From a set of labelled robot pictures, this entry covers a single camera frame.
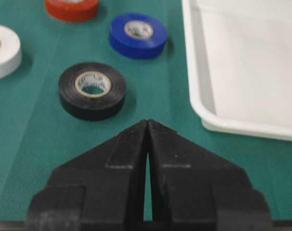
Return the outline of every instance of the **black plastic part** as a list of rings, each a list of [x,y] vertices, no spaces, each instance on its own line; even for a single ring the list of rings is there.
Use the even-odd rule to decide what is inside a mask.
[[[112,88],[100,98],[89,98],[75,88],[76,78],[88,71],[105,74]],[[122,75],[111,66],[101,63],[76,64],[61,75],[59,97],[63,108],[73,116],[84,120],[102,120],[114,116],[123,106],[126,95],[126,82]]]
[[[143,221],[149,153],[153,222]],[[33,198],[27,231],[269,231],[245,171],[143,120],[55,169]]]

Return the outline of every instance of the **green cutting mat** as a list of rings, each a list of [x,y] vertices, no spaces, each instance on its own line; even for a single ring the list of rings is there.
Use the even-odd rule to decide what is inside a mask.
[[[155,17],[167,27],[161,56],[132,60],[110,47],[110,22],[128,12]],[[266,195],[273,218],[292,219],[292,142],[209,132],[192,110],[180,0],[101,0],[97,17],[79,24],[49,17],[43,0],[0,0],[0,24],[17,32],[24,54],[21,67],[0,80],[0,220],[25,219],[52,169],[144,118],[244,167]],[[127,98],[116,116],[87,122],[61,107],[59,76],[84,61],[110,64],[126,78]],[[146,219],[149,198],[147,190]]]

